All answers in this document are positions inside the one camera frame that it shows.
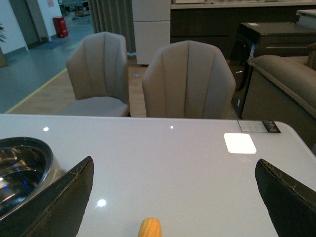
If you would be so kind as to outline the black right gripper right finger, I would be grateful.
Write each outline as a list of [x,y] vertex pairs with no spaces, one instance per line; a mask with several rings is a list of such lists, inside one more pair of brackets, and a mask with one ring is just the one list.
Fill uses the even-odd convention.
[[260,196],[279,237],[316,235],[316,192],[260,159],[255,166]]

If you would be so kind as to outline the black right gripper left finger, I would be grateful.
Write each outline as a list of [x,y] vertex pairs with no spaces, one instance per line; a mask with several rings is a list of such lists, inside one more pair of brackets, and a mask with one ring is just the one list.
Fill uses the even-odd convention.
[[93,186],[94,162],[86,157],[0,222],[2,237],[75,237]]

